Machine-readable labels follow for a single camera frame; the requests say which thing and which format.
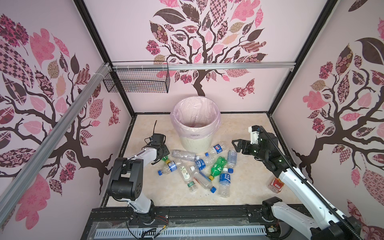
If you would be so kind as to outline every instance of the metal frame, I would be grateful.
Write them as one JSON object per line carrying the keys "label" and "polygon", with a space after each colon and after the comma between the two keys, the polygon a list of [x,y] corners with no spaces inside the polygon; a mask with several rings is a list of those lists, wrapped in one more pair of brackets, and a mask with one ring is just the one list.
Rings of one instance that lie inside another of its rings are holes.
{"label": "metal frame", "polygon": [[7,219],[24,192],[30,187],[41,167],[47,161],[52,151],[65,132],[75,120],[80,110],[86,105],[87,100],[92,95],[96,87],[103,80],[104,76],[110,71],[108,63],[99,67],[92,76],[89,83],[84,87],[80,95],[72,103],[71,107],[60,118],[56,126],[37,148],[31,159],[24,165],[20,173],[15,177],[0,197],[0,225]]}

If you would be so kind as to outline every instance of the green plastic bottle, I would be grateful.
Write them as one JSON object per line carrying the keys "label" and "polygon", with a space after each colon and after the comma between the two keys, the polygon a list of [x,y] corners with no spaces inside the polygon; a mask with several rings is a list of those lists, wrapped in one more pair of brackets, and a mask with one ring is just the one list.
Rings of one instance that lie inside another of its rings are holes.
{"label": "green plastic bottle", "polygon": [[212,181],[214,177],[219,176],[226,164],[227,161],[224,157],[218,157],[215,164],[211,168],[211,175],[209,175],[208,178]]}

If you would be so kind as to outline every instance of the black cable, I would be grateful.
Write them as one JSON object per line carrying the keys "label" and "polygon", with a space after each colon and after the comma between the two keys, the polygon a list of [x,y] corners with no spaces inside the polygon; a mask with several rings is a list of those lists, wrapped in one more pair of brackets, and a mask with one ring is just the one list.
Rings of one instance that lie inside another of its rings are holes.
{"label": "black cable", "polygon": [[359,240],[363,240],[360,235],[346,222],[346,220],[344,218],[342,218],[331,206],[330,204],[320,195],[320,193],[314,188],[312,187],[312,185],[308,182],[308,180],[306,178],[303,178],[300,174],[297,173],[297,171],[295,170],[295,168],[292,166],[291,162],[288,161],[288,159],[285,157],[285,155],[281,152],[280,148],[278,148],[278,146],[276,146],[275,142],[272,140],[272,138],[269,136],[269,134],[267,133],[267,131],[263,128],[263,126],[259,126],[259,129],[261,129],[265,135],[267,136],[268,140],[274,145],[274,147],[277,149],[277,151],[279,152],[279,154],[283,157],[283,159],[285,160],[285,162],[287,163],[287,165],[289,166],[289,168],[292,170],[292,172],[301,180],[302,183],[304,183],[316,196],[318,199],[320,199],[320,201],[329,209],[329,211],[331,212],[331,214],[333,214],[334,216],[336,216],[337,219],[339,219],[339,221],[341,221],[341,223],[343,223],[343,225],[348,228],[348,230]]}

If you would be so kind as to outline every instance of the blue bottle label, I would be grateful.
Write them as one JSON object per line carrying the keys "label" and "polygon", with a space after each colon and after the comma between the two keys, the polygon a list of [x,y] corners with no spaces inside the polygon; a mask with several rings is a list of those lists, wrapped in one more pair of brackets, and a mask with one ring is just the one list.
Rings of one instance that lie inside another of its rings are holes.
{"label": "blue bottle label", "polygon": [[222,173],[222,174],[220,174],[219,182],[221,182],[221,181],[225,181],[225,182],[231,183],[231,176],[228,173]]}
{"label": "blue bottle label", "polygon": [[218,145],[215,145],[214,146],[214,149],[216,150],[216,153],[219,154],[223,151],[223,149],[221,148],[221,146],[218,144]]}
{"label": "blue bottle label", "polygon": [[177,169],[177,166],[176,166],[174,161],[170,162],[168,164],[168,166],[169,166],[169,169],[170,169],[171,172],[173,172],[173,171],[175,171]]}
{"label": "blue bottle label", "polygon": [[196,161],[196,166],[199,168],[199,170],[203,170],[205,168],[205,162],[200,159],[199,161]]}

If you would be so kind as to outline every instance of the plastic sheet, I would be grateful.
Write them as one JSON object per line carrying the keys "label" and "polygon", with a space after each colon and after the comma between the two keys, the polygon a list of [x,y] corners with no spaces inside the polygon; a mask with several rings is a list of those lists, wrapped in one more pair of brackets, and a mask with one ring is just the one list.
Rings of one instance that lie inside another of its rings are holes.
{"label": "plastic sheet", "polygon": [[201,139],[215,133],[220,126],[220,111],[210,99],[201,96],[178,102],[170,119],[179,137]]}

